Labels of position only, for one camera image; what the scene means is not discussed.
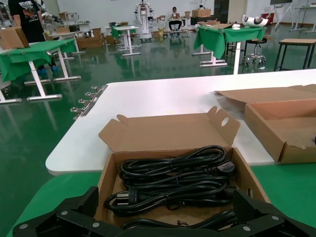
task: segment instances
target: box flap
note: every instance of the box flap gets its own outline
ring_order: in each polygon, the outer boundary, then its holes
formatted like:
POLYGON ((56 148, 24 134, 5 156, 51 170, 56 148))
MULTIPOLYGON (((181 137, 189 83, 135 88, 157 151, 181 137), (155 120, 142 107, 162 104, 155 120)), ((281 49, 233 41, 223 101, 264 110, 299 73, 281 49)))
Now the box flap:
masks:
POLYGON ((240 123, 226 111, 213 107, 208 113, 127 118, 117 116, 99 133, 114 152, 168 151, 231 146, 240 123))
POLYGON ((245 103, 303 100, 316 98, 316 85, 227 90, 218 93, 245 103))

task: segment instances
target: green tablecloth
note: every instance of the green tablecloth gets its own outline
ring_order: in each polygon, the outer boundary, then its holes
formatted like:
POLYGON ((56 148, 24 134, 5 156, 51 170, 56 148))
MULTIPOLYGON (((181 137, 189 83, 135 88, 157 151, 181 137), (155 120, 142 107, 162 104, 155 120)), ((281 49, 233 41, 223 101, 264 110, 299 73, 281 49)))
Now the green tablecloth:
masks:
POLYGON ((29 48, 13 49, 1 53, 2 81, 15 80, 17 77, 28 73, 31 70, 29 61, 33 61, 35 67, 50 63, 51 56, 47 54, 48 51, 60 48, 63 53, 75 52, 74 41, 74 39, 45 41, 32 44, 29 48))
MULTIPOLYGON (((316 164, 251 168, 276 208, 288 217, 316 228, 316 164)), ((36 193, 14 226, 52 211, 66 198, 83 195, 91 186, 97 186, 100 175, 65 174, 51 179, 36 193)), ((12 237, 12 230, 7 237, 12 237)))
MULTIPOLYGON (((54 177, 35 194, 14 226, 51 212, 66 198, 83 195, 91 186, 98 185, 100 176, 100 172, 95 172, 64 174, 54 177)), ((12 237, 12 229, 7 237, 12 237)))
POLYGON ((200 26, 197 38, 194 43, 194 49, 202 44, 205 48, 214 52, 214 57, 221 58, 225 52, 227 42, 239 42, 246 40, 262 40, 266 28, 241 28, 240 30, 212 29, 210 27, 200 26))
MULTIPOLYGON (((119 37, 123 34, 122 33, 122 31, 118 31, 118 30, 116 30, 116 29, 114 29, 115 27, 117 27, 117 26, 112 26, 112 29, 111 29, 111 31, 112 31, 112 36, 114 37, 114 38, 116 38, 116 39, 119 39, 119 37)), ((136 29, 134 29, 134 30, 129 30, 131 33, 136 33, 136 29)))

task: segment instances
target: cardboard box on floor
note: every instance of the cardboard box on floor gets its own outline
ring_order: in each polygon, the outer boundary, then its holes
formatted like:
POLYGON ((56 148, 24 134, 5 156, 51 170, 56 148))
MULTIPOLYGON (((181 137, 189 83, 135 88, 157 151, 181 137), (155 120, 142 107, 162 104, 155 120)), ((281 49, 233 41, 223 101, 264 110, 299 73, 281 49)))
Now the cardboard box on floor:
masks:
POLYGON ((9 27, 0 31, 0 46, 2 49, 30 47, 20 26, 9 27))
POLYGON ((275 161, 316 162, 316 85, 219 93, 247 103, 245 122, 275 161))
POLYGON ((192 11, 192 17, 207 17, 211 15, 211 9, 199 9, 192 11))
POLYGON ((121 226, 130 219, 149 218, 171 224, 177 220, 189 225, 204 221, 214 214, 232 208, 231 205, 213 208, 182 207, 175 211, 165 206, 131 218, 117 217, 103 207, 113 193, 124 190, 119 177, 120 165, 128 159, 173 158, 208 145, 223 146, 228 158, 236 165, 237 173, 230 185, 245 190, 254 199, 269 202, 258 180, 241 156, 231 147, 240 123, 226 111, 213 107, 208 113, 126 118, 118 115, 99 133, 99 137, 114 151, 109 155, 99 181, 99 206, 95 218, 121 226))

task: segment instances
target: white table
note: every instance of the white table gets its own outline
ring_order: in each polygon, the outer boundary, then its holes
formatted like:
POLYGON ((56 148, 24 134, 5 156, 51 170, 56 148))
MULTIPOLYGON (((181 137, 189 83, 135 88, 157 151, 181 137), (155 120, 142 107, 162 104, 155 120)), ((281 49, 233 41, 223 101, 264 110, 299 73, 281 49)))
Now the white table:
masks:
POLYGON ((128 54, 123 54, 122 56, 139 55, 140 53, 133 53, 132 41, 130 38, 130 30, 139 29, 139 27, 137 27, 137 26, 119 26, 119 27, 114 27, 114 29, 123 32, 124 48, 120 49, 119 51, 129 50, 128 54))
POLYGON ((110 83, 85 117, 79 117, 46 160, 49 173, 100 171, 109 147, 99 132, 116 115, 127 117, 205 113, 224 108, 241 122, 233 146, 250 165, 272 164, 255 135, 245 124, 244 104, 213 93, 216 90, 308 85, 316 82, 316 70, 229 76, 160 79, 110 83))
MULTIPOLYGON (((51 34, 53 38, 59 38, 60 40, 65 40, 65 39, 75 39, 75 46, 76 46, 76 52, 73 52, 72 54, 82 54, 85 53, 85 51, 79 51, 77 40, 76 40, 76 34, 82 33, 82 31, 75 31, 75 32, 68 32, 68 33, 54 33, 51 34)), ((71 60, 74 59, 74 57, 68 57, 67 53, 64 53, 64 59, 65 60, 71 60)))
MULTIPOLYGON (((295 28, 292 31, 301 31, 302 28, 298 29, 298 21, 300 19, 301 12, 314 12, 314 15, 316 14, 316 6, 302 6, 302 7, 296 7, 295 9, 298 10, 297 18, 296 18, 296 24, 295 28)), ((314 33, 316 32, 316 22, 314 23, 313 29, 311 31, 307 31, 305 33, 314 33)))

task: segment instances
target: green floor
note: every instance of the green floor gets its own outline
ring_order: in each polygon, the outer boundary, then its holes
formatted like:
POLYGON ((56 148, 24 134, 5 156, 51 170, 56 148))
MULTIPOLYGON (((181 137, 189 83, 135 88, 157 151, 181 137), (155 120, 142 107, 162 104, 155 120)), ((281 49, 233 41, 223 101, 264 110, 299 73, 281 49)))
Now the green floor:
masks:
MULTIPOLYGON (((284 38, 315 38, 316 34, 289 32, 281 26, 278 32, 268 28, 272 39, 262 46, 267 58, 266 68, 239 68, 239 73, 271 72, 277 57, 278 42, 284 38)), ((87 99, 85 92, 92 85, 101 86, 111 82, 166 78, 230 75, 233 60, 229 54, 227 67, 199 68, 201 60, 210 60, 209 55, 192 57, 196 34, 189 37, 154 40, 143 44, 136 51, 139 56, 123 58, 113 46, 108 50, 94 48, 69 61, 70 75, 81 75, 80 81, 46 84, 47 94, 63 94, 62 100, 49 102, 26 102, 0 106, 0 236, 4 236, 15 223, 36 191, 52 176, 45 168, 45 160, 69 127, 73 117, 69 109, 80 107, 78 99, 87 99)), ((252 53, 253 46, 248 47, 252 53)), ((284 65, 300 69, 306 47, 289 47, 284 65)), ((9 88, 7 98, 26 99, 38 95, 35 86, 24 86, 30 75, 15 81, 9 88)))

